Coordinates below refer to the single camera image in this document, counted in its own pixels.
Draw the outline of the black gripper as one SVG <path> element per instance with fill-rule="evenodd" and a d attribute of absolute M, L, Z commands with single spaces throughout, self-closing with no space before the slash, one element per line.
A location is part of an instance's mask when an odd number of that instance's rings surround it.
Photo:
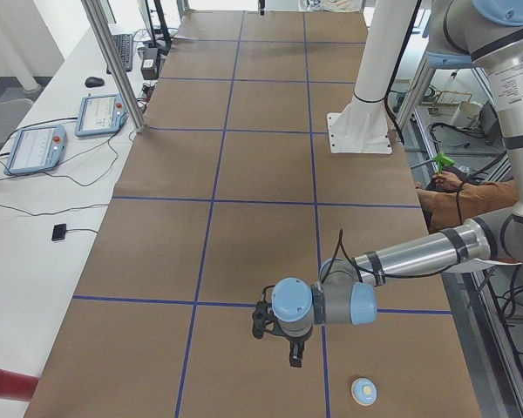
<path fill-rule="evenodd" d="M 302 365 L 304 344 L 310 338 L 310 329 L 289 334 L 281 328 L 275 328 L 275 335 L 281 336 L 289 341 L 289 365 L 297 367 Z"/>

